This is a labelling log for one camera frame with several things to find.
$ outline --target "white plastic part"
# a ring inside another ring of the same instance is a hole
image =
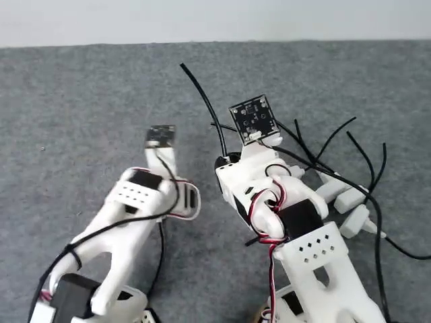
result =
[[[328,183],[330,180],[334,180],[334,177],[332,177],[332,176],[330,176],[328,174],[325,174],[325,173],[322,173],[322,172],[316,172],[316,173],[317,173],[317,175],[319,175],[319,177],[322,180],[323,184]]]
[[[151,320],[152,316],[148,316],[147,311],[143,311],[143,308],[147,306],[147,297],[138,289],[130,286],[123,286],[122,290],[130,294],[131,297],[121,301],[115,300],[108,315],[95,315],[87,319],[74,317],[71,323],[155,323],[154,319]],[[50,307],[45,302],[38,301],[30,323],[51,323],[55,312],[55,308]]]
[[[368,192],[368,190],[363,186],[361,186],[361,188],[364,189],[366,192]],[[363,195],[356,188],[352,187],[337,196],[334,202],[334,207],[340,214],[344,214],[354,209],[359,204],[362,204],[362,202],[364,201],[365,201],[365,195]]]
[[[340,233],[347,239],[352,239],[356,236],[364,226],[370,211],[366,205],[361,204],[357,206],[344,220],[343,224],[339,228]]]
[[[377,225],[373,221],[371,221],[370,218],[365,220],[365,223],[362,229],[370,234],[377,234]],[[380,238],[385,239],[386,236],[387,235],[385,232],[380,231]]]
[[[30,323],[51,323],[54,320],[55,308],[43,301],[38,301]]]
[[[289,176],[283,168],[277,167],[273,167],[272,172],[282,172],[285,175],[272,174],[270,178],[266,177],[265,168],[271,164],[287,167],[285,161],[278,157],[277,152],[268,147],[258,143],[244,146],[239,162],[215,170],[225,201],[240,212],[236,203],[238,201],[244,208],[243,212],[248,213],[251,197],[255,193],[265,188],[279,192],[279,188],[273,183],[273,180],[277,180],[286,189],[288,195],[283,208],[310,199],[322,219],[326,218],[328,215],[327,204],[301,180]],[[284,227],[279,217],[265,203],[257,203],[255,209],[253,218],[257,229],[266,232],[272,238],[284,237]]]
[[[128,179],[136,169],[126,170],[106,197],[98,214],[83,232],[72,239],[72,243],[117,221],[136,217],[147,217],[161,213],[167,210],[174,202],[176,197],[174,183],[171,181],[172,179],[169,172],[158,159],[158,156],[162,158],[175,175],[176,167],[173,149],[146,149],[146,153],[147,162],[152,173],[159,174],[163,177],[157,190],[129,182]],[[135,214],[126,213],[125,205],[131,205],[137,208],[137,212]],[[185,213],[184,203],[179,203],[176,211]],[[133,270],[133,264],[137,253],[147,240],[156,221],[157,219],[136,221],[114,227],[103,234],[89,239],[75,249],[76,254],[81,258],[83,264],[91,261],[91,259],[103,252],[112,254],[110,270],[91,300],[93,313],[99,316],[106,316],[109,314],[111,317],[110,310],[114,304],[118,306],[124,304],[118,303],[117,298]],[[74,273],[76,271],[77,263],[71,254],[66,255],[60,260],[51,272],[49,281],[51,294],[54,294],[57,282],[61,276],[65,273]],[[145,304],[141,301],[140,309],[144,307]]]
[[[342,313],[357,322],[385,323],[362,286],[334,222],[284,244],[275,251],[275,257],[283,264],[304,310],[304,319],[299,322],[339,323]],[[314,274],[322,266],[329,277],[327,287]],[[291,322],[289,319],[278,322]]]
[[[351,186],[349,184],[346,184],[336,178],[332,178],[332,180],[327,181],[324,185],[319,187],[316,190],[316,193],[323,197],[326,203],[330,203],[350,187]]]
[[[292,174],[292,176],[296,177],[296,178],[301,178],[305,174],[304,168],[301,168],[301,167],[299,167],[297,165],[290,166],[289,167],[289,171]]]

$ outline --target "cable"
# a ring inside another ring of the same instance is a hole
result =
[[[287,149],[284,149],[281,147],[272,147],[272,149],[274,149],[275,151],[278,151],[280,153],[284,153],[284,154],[290,156],[291,158],[294,158],[297,161],[309,166],[310,168],[317,170],[318,172],[322,172],[322,173],[329,175],[335,179],[338,179],[338,180],[340,180],[346,184],[349,184],[350,186],[359,190],[363,195],[367,196],[368,199],[371,201],[371,203],[374,206],[374,209],[376,210],[376,215],[377,215],[377,234],[376,234],[376,237],[374,240],[374,258],[375,258],[375,263],[376,263],[376,275],[377,275],[377,282],[378,282],[378,290],[380,293],[380,300],[382,303],[383,314],[385,316],[385,320],[388,323],[392,322],[391,321],[391,315],[389,312],[389,306],[387,303],[387,297],[386,297],[386,291],[385,291],[385,282],[383,279],[382,265],[381,265],[381,259],[380,259],[380,240],[381,240],[380,234],[382,231],[383,216],[382,216],[382,211],[381,211],[380,205],[378,204],[377,200],[370,193],[368,193],[366,190],[364,190],[362,187],[360,187],[356,183],[354,183],[350,180],[347,180],[342,176],[331,173],[330,171],[328,171],[322,167],[313,165],[309,161],[306,161],[305,159],[301,158],[300,156],[296,155],[295,153],[292,153],[291,151],[288,151]]]
[[[281,123],[280,121],[276,121],[278,126],[283,129],[285,132],[287,132],[287,134],[289,136],[291,136],[291,138],[293,138],[298,144],[299,146],[302,148],[302,150],[304,151],[304,153],[307,155],[307,158],[310,160],[310,162],[312,164],[320,164],[322,167],[324,167],[325,169],[329,170],[332,173],[335,173],[335,171],[330,168],[327,164],[323,163],[322,161],[320,161],[319,159],[317,159],[312,152],[310,151],[310,149],[307,147],[306,143],[302,140],[302,137],[298,137],[296,136],[286,125],[284,125],[283,123]],[[298,121],[296,120],[295,122],[295,127],[297,132],[300,135],[300,131],[299,131],[299,124]]]
[[[388,241],[395,249],[397,249],[398,251],[400,251],[402,254],[406,255],[409,258],[416,259],[416,260],[431,260],[431,255],[418,256],[418,255],[412,254],[411,252],[408,252],[406,249],[396,244],[390,237],[386,237],[385,240]]]
[[[151,283],[150,288],[147,292],[147,298],[150,300],[152,293],[154,291],[154,287],[156,286],[156,282],[160,276],[160,272],[162,271],[162,265],[164,261],[164,249],[166,245],[166,238],[164,236],[164,228],[163,228],[163,221],[159,222],[159,232],[160,232],[160,259],[159,259],[159,265],[157,266],[156,274],[154,275],[154,279]]]
[[[211,122],[211,126],[215,126],[215,125],[216,125],[216,123],[215,123],[215,122]],[[235,132],[235,133],[237,133],[237,132],[238,132],[234,127],[232,127],[232,126],[228,126],[228,125],[226,125],[226,124],[220,124],[220,127],[221,127],[221,128],[223,128],[223,129],[227,129],[227,130],[233,131],[233,132]]]
[[[208,111],[211,114],[213,121],[215,123],[215,127],[216,127],[217,132],[218,132],[218,138],[220,140],[220,145],[222,146],[222,155],[223,155],[223,157],[226,157],[228,155],[228,151],[226,149],[226,142],[224,141],[223,131],[222,131],[222,128],[221,128],[220,123],[218,121],[217,114],[214,111],[213,106],[211,105],[211,102],[208,100],[208,97],[205,94],[205,92],[203,91],[201,85],[196,80],[196,77],[187,68],[187,66],[184,63],[181,63],[180,67],[183,69],[183,71],[187,74],[189,79],[192,81],[193,85],[196,87],[199,94],[201,94],[202,100],[205,102],[205,104],[208,108]]]
[[[265,175],[266,175],[267,177],[269,177],[269,175],[268,175],[268,169],[269,169],[270,167],[272,167],[272,166],[278,166],[278,167],[281,167],[281,168],[283,168],[283,169],[287,170],[287,171],[288,171],[288,173],[289,173],[289,175],[290,175],[290,176],[292,176],[292,172],[289,170],[289,168],[285,167],[285,165],[281,165],[281,164],[269,164],[269,165],[265,168]]]
[[[362,156],[364,156],[364,159],[365,159],[366,163],[368,164],[368,168],[370,169],[370,174],[371,174],[371,183],[368,186],[368,190],[370,190],[372,185],[374,184],[375,179],[376,179],[376,174],[374,172],[374,167],[372,166],[372,162],[371,162],[369,156],[366,154],[366,152],[361,147],[361,145],[356,141],[356,139],[353,137],[353,135],[349,131],[347,132],[347,135],[350,138],[350,140],[352,141],[352,143],[356,146],[356,148],[358,148],[358,150],[362,154]]]
[[[76,241],[72,244],[66,245],[66,247],[64,247],[64,249],[60,252],[60,254],[54,259],[54,261],[51,263],[51,265],[45,270],[45,272],[39,278],[39,283],[36,287],[32,301],[30,303],[30,311],[28,312],[27,323],[30,323],[30,321],[32,319],[34,308],[36,307],[36,303],[37,303],[40,291],[42,290],[43,285],[45,284],[45,281],[48,279],[49,274],[51,273],[51,271],[53,271],[54,267],[60,262],[60,260],[63,259],[68,253],[70,253],[71,250],[76,249],[78,246],[82,245],[84,242],[88,241],[89,239],[91,239],[95,236],[98,236],[100,234],[103,234],[104,232],[106,232],[106,231],[108,231],[114,227],[118,227],[119,225],[131,223],[131,222],[149,221],[149,220],[159,219],[165,215],[168,215],[175,208],[175,206],[178,204],[178,200],[180,198],[180,189],[179,189],[178,183],[176,182],[175,175],[172,173],[172,170],[169,168],[169,166],[166,164],[166,162],[158,155],[157,150],[155,150],[155,152],[156,152],[156,157],[160,160],[162,165],[166,168],[166,170],[169,173],[169,176],[171,177],[171,180],[174,182],[175,190],[176,190],[176,198],[175,198],[173,205],[171,207],[169,207],[165,212],[162,212],[159,214],[150,215],[147,217],[134,217],[134,218],[130,218],[130,219],[124,219],[124,220],[117,221],[113,224],[110,224],[110,225],[107,225],[106,227],[103,227],[102,229],[99,229],[95,232],[88,234],[87,236],[79,239],[78,241]]]
[[[347,120],[345,123],[343,123],[341,126],[339,126],[338,128],[336,128],[331,135],[328,137],[328,139],[325,141],[325,143],[323,144],[321,150],[319,151],[319,153],[316,156],[316,159],[319,160],[320,157],[322,157],[322,154],[325,152],[326,148],[328,147],[328,145],[331,143],[332,139],[334,139],[334,137],[343,129],[345,128],[349,123],[355,121],[357,118],[354,116],[353,118]]]
[[[334,170],[332,170],[328,165],[324,164],[323,162],[321,162],[320,160],[318,160],[308,149],[308,147],[306,146],[305,142],[302,141],[301,139],[299,139],[287,126],[285,126],[283,123],[281,123],[280,121],[276,121],[278,126],[280,128],[282,128],[285,132],[287,132],[287,134],[289,136],[291,136],[298,144],[299,146],[302,148],[302,150],[305,152],[305,154],[307,155],[307,158],[316,164],[320,164],[321,166],[325,167],[326,169],[328,169],[330,172],[334,173]],[[211,122],[211,126],[215,126],[216,124],[214,122]],[[238,131],[231,126],[228,126],[226,124],[220,124],[220,127],[223,129],[227,129],[229,131],[234,131],[235,133],[237,133]]]
[[[370,193],[372,193],[372,191],[376,188],[378,182],[380,182],[380,179],[382,178],[383,172],[385,171],[385,168],[386,168],[386,160],[387,160],[386,143],[383,143],[382,146],[383,146],[383,162],[382,162],[382,166],[380,167],[380,170],[378,171],[376,180],[374,181],[374,183],[372,183],[372,186],[369,189]]]

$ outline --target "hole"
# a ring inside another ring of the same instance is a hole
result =
[[[249,187],[246,191],[245,191],[245,195],[247,195],[249,192],[251,192],[253,190],[253,187]]]
[[[314,275],[316,276],[318,281],[320,281],[325,287],[328,287],[329,275],[324,266],[315,269]]]

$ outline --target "wire bundle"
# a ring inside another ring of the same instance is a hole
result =
[[[273,253],[274,253],[275,249],[280,244],[283,244],[288,239],[288,236],[285,236],[285,237],[280,238],[280,239],[270,238],[268,234],[265,234],[265,233],[259,231],[255,227],[255,224],[253,223],[253,215],[254,215],[254,210],[255,210],[257,202],[260,199],[262,199],[262,197],[265,197],[264,194],[266,192],[272,193],[272,195],[275,197],[275,205],[270,206],[267,203],[268,199],[266,199],[264,203],[266,203],[267,206],[276,215],[278,215],[278,212],[281,209],[281,206],[285,203],[285,201],[287,199],[287,194],[286,194],[286,190],[284,189],[284,187],[280,183],[278,183],[276,180],[273,180],[273,183],[279,188],[279,191],[280,191],[279,196],[277,196],[272,190],[270,190],[268,188],[261,190],[252,198],[250,208],[248,209],[248,220],[251,224],[253,231],[259,237],[259,242],[261,244],[269,244],[269,294],[270,294],[270,299],[271,299],[271,307],[270,307],[271,323],[275,322],[275,278],[274,278]]]

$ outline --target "white robot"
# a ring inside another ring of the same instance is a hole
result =
[[[383,323],[348,256],[348,248],[328,216],[325,199],[301,181],[304,170],[289,166],[270,146],[281,143],[265,96],[230,108],[243,142],[241,154],[219,157],[215,172],[223,198],[269,254],[278,259],[290,285],[275,292],[262,322]],[[329,284],[314,271],[323,267]]]
[[[49,272],[49,290],[37,291],[31,323],[156,323],[145,310],[145,294],[125,284],[156,223],[166,217],[192,220],[201,208],[197,187],[176,175],[174,130],[149,130],[148,168],[126,170],[89,226],[72,239]],[[112,260],[102,283],[77,273],[103,252]]]

